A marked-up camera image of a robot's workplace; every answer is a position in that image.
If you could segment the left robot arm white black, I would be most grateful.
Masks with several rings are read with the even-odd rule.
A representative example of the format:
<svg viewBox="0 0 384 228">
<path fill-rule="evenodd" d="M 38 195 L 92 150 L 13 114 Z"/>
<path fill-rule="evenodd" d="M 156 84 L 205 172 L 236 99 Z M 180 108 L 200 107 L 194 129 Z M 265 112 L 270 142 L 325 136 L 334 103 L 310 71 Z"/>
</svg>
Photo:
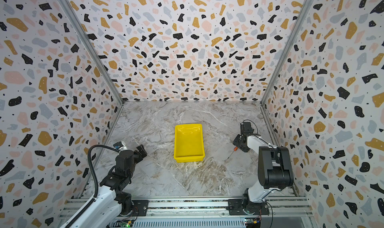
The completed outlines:
<svg viewBox="0 0 384 228">
<path fill-rule="evenodd" d="M 101 182 L 98 182 L 91 156 L 95 148 L 104 148 L 118 153 L 115 166 Z M 118 222 L 123 227 L 133 227 L 137 218 L 144 216 L 145 212 L 141 212 L 132 201 L 132 195 L 124 192 L 124 188 L 132 183 L 136 164 L 147 155 L 143 145 L 137 146 L 135 150 L 127 149 L 124 142 L 115 143 L 113 147 L 91 146 L 88 151 L 88 163 L 95 185 L 94 195 L 62 227 L 108 228 L 117 217 L 122 217 Z"/>
</svg>

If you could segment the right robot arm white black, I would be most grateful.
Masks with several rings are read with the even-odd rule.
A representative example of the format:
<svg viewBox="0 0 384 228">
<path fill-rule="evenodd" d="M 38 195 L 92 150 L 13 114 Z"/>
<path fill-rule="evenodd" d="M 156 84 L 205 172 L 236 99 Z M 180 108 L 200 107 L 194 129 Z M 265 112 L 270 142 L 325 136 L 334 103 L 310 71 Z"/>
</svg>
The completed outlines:
<svg viewBox="0 0 384 228">
<path fill-rule="evenodd" d="M 247 188 L 242 197 L 241 207 L 247 214 L 261 211 L 266 198 L 275 191 L 282 191 L 294 183 L 294 173 L 289 149 L 272 145 L 252 127 L 252 121 L 240 123 L 240 133 L 235 137 L 235 150 L 258 154 L 258 180 Z"/>
</svg>

